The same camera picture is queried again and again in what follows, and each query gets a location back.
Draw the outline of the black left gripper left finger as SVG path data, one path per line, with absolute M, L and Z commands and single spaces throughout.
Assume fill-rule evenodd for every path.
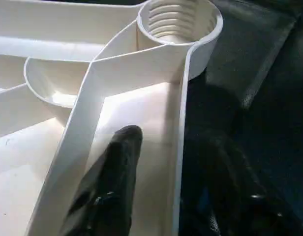
M 127 236 L 132 223 L 142 129 L 117 130 L 81 180 L 61 227 L 62 236 Z

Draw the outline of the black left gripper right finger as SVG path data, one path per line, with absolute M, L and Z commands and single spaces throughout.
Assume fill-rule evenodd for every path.
M 180 207 L 181 236 L 303 236 L 283 197 L 224 135 L 187 141 Z

